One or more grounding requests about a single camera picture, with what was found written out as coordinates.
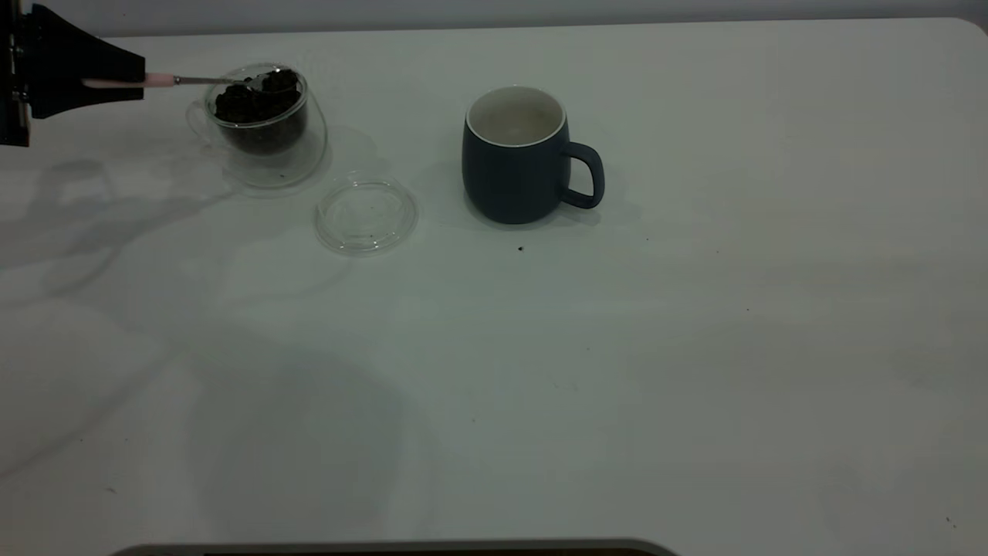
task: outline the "wall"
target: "wall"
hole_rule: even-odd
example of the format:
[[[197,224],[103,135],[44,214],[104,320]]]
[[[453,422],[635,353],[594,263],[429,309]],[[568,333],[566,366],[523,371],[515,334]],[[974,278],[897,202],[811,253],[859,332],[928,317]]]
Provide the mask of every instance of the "wall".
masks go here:
[[[22,0],[26,5],[31,0]],[[704,20],[962,17],[988,0],[41,0],[102,36],[583,25]]]

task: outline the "mug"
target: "mug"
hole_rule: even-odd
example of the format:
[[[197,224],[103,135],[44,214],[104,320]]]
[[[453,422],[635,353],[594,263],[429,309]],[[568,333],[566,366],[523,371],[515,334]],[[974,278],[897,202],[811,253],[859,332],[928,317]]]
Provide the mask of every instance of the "mug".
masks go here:
[[[570,158],[590,167],[594,194],[569,189]],[[463,185],[485,217],[526,224],[560,202],[593,209],[604,197],[604,163],[595,150],[570,142],[566,110],[552,95],[514,85],[477,99],[463,126]]]
[[[230,71],[223,78],[240,81],[270,71],[292,69],[280,63],[257,63]],[[284,112],[262,122],[234,124],[216,116],[216,98],[227,85],[210,86],[203,99],[186,111],[192,131],[206,144],[204,152],[226,170],[240,193],[251,197],[282,197],[296,193],[326,153],[326,122],[298,75],[298,100]]]

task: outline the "spoon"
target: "spoon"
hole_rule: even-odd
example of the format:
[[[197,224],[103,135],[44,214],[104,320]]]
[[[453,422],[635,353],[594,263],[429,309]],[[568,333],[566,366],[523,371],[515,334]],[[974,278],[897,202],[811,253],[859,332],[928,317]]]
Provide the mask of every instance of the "spoon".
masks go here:
[[[145,87],[174,87],[175,85],[243,85],[258,93],[280,93],[282,91],[263,90],[264,79],[227,79],[223,77],[182,77],[171,73],[145,73],[144,80],[137,83],[109,81],[106,79],[83,79],[82,84],[93,89],[142,89]]]

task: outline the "clear glass cup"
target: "clear glass cup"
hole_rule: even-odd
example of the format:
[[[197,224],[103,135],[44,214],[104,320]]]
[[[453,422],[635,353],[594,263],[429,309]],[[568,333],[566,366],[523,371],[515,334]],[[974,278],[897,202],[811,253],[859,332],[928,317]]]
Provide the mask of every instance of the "clear glass cup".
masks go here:
[[[305,77],[281,63],[256,63],[230,71],[224,78],[243,80],[271,71],[298,75],[301,93],[290,108],[263,122],[234,124],[216,116],[216,97],[229,85],[212,85],[186,111],[192,131],[206,144],[204,152],[224,169],[240,193],[251,197],[282,197],[300,191],[305,178],[326,153],[326,121]]]

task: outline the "mug rim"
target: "mug rim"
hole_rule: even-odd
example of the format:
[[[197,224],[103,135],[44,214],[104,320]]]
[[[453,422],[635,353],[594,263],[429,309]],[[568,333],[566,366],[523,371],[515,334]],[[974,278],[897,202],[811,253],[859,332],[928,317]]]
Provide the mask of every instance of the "mug rim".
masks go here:
[[[496,141],[490,140],[490,139],[484,137],[483,135],[481,135],[480,133],[478,133],[477,130],[475,130],[473,128],[473,124],[470,122],[470,113],[473,112],[473,107],[476,106],[477,103],[480,102],[480,100],[483,99],[484,97],[486,97],[487,95],[489,95],[491,93],[494,93],[494,92],[498,92],[498,91],[506,91],[508,89],[528,89],[530,91],[536,91],[538,93],[541,93],[541,94],[547,96],[548,98],[550,98],[552,100],[552,102],[556,103],[556,106],[558,106],[559,107],[559,110],[562,112],[562,118],[559,120],[559,125],[556,126],[556,129],[553,130],[551,134],[545,136],[542,139],[535,140],[535,141],[532,141],[532,142],[527,142],[527,143],[524,143],[524,144],[505,144],[505,143],[501,143],[501,142],[496,142]],[[488,89],[483,94],[481,94],[477,98],[473,99],[473,102],[471,102],[470,103],[470,106],[467,107],[467,109],[466,109],[465,119],[466,119],[466,127],[468,129],[470,129],[470,132],[473,134],[473,136],[476,137],[476,138],[478,138],[478,139],[480,139],[480,140],[482,140],[482,141],[484,141],[484,142],[486,142],[486,143],[488,143],[488,144],[493,144],[494,146],[501,146],[501,147],[504,147],[504,148],[525,148],[526,146],[534,146],[536,144],[546,142],[546,141],[548,141],[548,140],[556,137],[556,135],[559,133],[559,131],[562,130],[563,126],[566,125],[566,121],[568,119],[568,116],[566,114],[566,107],[552,93],[550,93],[550,92],[548,92],[548,91],[546,91],[544,89],[540,89],[538,87],[532,87],[530,85],[521,85],[521,84],[518,84],[518,83],[514,83],[514,84],[511,84],[511,85],[508,85],[508,86],[505,86],[505,87],[494,87],[492,89]]]
[[[274,116],[273,118],[269,118],[267,120],[262,120],[261,122],[251,122],[249,124],[236,124],[234,122],[227,122],[226,120],[221,120],[220,118],[217,118],[216,117],[216,114],[214,114],[212,112],[212,110],[209,109],[209,100],[208,100],[209,99],[209,95],[212,94],[212,92],[214,90],[216,90],[216,87],[226,87],[226,86],[228,86],[227,83],[215,83],[215,84],[210,85],[209,87],[207,87],[206,88],[206,93],[203,94],[203,107],[205,108],[203,110],[203,112],[206,113],[206,117],[209,118],[216,125],[221,126],[223,128],[230,128],[230,129],[233,129],[233,130],[252,130],[252,129],[255,129],[255,128],[263,128],[264,126],[269,126],[269,125],[271,125],[271,124],[273,124],[275,122],[280,122],[281,120],[284,120],[285,118],[291,116],[295,112],[298,112],[298,109],[301,108],[301,106],[303,104],[305,104],[305,99],[308,98],[308,83],[305,81],[305,77],[297,69],[291,67],[290,65],[288,65],[286,63],[279,63],[279,62],[258,62],[258,63],[251,63],[251,64],[245,65],[243,67],[238,67],[236,69],[232,69],[230,71],[227,71],[222,76],[224,78],[228,78],[228,77],[232,77],[232,76],[234,76],[237,73],[240,73],[242,71],[252,70],[252,69],[261,69],[261,68],[264,68],[264,69],[288,69],[288,70],[291,70],[291,71],[294,71],[295,72],[295,75],[298,76],[298,83],[301,84],[301,93],[302,94],[298,96],[298,100],[295,101],[295,104],[291,105],[291,108],[285,110],[284,112],[278,114],[277,116]]]

